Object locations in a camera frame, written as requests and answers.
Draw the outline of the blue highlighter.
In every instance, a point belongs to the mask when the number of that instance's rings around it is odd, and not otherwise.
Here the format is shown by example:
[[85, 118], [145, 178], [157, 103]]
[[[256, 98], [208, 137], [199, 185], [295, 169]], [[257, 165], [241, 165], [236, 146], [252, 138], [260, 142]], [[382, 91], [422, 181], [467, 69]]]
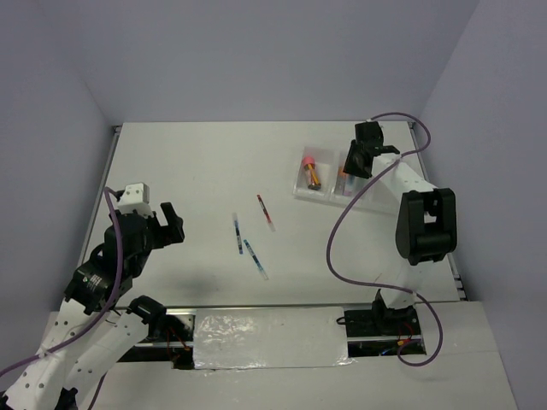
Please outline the blue highlighter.
[[345, 196], [354, 196], [356, 191], [358, 178], [354, 175], [347, 175], [345, 182], [344, 195]]

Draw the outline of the pink capped lead tube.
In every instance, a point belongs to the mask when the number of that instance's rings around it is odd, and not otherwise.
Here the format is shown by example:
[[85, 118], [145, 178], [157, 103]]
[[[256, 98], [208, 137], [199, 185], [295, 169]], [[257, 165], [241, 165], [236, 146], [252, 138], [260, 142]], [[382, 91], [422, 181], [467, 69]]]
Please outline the pink capped lead tube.
[[321, 181], [316, 171], [315, 159], [312, 156], [305, 156], [302, 160], [304, 176], [306, 178], [307, 187], [310, 190], [320, 190]]

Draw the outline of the dark blue pen refill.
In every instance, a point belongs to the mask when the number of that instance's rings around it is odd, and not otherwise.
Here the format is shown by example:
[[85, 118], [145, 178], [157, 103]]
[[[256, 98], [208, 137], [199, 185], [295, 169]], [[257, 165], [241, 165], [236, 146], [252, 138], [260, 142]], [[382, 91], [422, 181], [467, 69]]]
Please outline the dark blue pen refill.
[[240, 255], [243, 255], [244, 254], [244, 250], [243, 250], [243, 240], [241, 238], [241, 234], [240, 234], [240, 229], [239, 229], [239, 223], [238, 223], [238, 216], [236, 213], [232, 213], [232, 222], [233, 222], [233, 226], [234, 226], [234, 230], [235, 230], [235, 235], [236, 235], [236, 239], [237, 239], [237, 244], [238, 244], [238, 253]]

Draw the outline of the light blue pen refill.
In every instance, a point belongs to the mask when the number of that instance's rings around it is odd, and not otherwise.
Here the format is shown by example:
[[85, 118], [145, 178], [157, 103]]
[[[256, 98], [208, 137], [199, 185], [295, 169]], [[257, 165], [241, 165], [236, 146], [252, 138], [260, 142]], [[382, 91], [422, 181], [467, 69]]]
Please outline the light blue pen refill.
[[269, 280], [269, 277], [265, 271], [265, 269], [263, 268], [261, 262], [259, 261], [255, 251], [253, 250], [253, 248], [251, 247], [249, 241], [247, 239], [244, 239], [243, 240], [244, 242], [244, 245], [245, 247], [247, 248], [247, 251], [249, 252], [250, 254], [250, 257], [251, 259], [254, 261], [255, 265], [256, 265], [256, 268], [258, 270], [258, 272], [262, 275], [262, 277], [264, 278], [264, 280], [268, 281]]

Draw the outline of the red pen refill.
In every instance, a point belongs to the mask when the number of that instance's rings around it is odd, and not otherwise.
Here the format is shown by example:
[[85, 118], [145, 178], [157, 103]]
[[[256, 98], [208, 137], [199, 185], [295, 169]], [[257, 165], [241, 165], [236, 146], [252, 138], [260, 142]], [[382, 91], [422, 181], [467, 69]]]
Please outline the red pen refill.
[[256, 195], [256, 198], [257, 198], [257, 201], [261, 207], [261, 210], [266, 218], [266, 221], [267, 221], [267, 224], [268, 224], [268, 227], [269, 229], [272, 231], [272, 232], [275, 232], [275, 226], [274, 226], [274, 223], [271, 219], [271, 216], [266, 208], [266, 205], [265, 205], [265, 202], [262, 200], [262, 196], [260, 194], [257, 194]]

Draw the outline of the purple pink highlighter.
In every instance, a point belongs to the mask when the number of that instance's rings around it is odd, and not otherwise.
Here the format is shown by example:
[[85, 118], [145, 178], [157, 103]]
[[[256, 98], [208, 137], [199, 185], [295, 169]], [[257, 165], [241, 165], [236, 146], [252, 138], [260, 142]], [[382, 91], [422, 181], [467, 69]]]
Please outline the purple pink highlighter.
[[334, 191], [337, 195], [340, 195], [340, 196], [344, 195], [345, 182], [346, 182], [345, 173], [344, 172], [338, 173], [337, 181], [335, 184], [335, 191]]

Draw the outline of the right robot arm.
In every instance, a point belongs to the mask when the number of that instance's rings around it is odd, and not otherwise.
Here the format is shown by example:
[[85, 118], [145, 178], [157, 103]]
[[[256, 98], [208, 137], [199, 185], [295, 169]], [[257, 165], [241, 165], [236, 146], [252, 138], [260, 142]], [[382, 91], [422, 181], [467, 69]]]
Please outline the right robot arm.
[[355, 133], [344, 172], [365, 179], [368, 189], [381, 183], [398, 206], [394, 242], [403, 262], [395, 284], [379, 291], [385, 305], [371, 315], [377, 332], [391, 334], [402, 322], [398, 309], [414, 303], [434, 267], [456, 248], [456, 195], [427, 182], [399, 149], [386, 145], [379, 122], [358, 123]]

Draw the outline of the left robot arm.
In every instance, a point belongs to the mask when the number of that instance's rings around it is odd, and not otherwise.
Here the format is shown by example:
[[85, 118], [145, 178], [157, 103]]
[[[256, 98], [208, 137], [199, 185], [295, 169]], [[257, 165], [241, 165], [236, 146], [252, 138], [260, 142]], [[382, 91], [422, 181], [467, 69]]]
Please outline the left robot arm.
[[160, 302], [139, 296], [102, 337], [93, 337], [150, 253], [184, 241], [183, 220], [173, 205], [164, 202], [161, 209], [166, 225], [136, 209], [115, 213], [103, 242], [74, 271], [38, 352], [19, 364], [23, 373], [2, 392], [3, 409], [76, 409], [135, 344], [158, 340], [180, 325]]

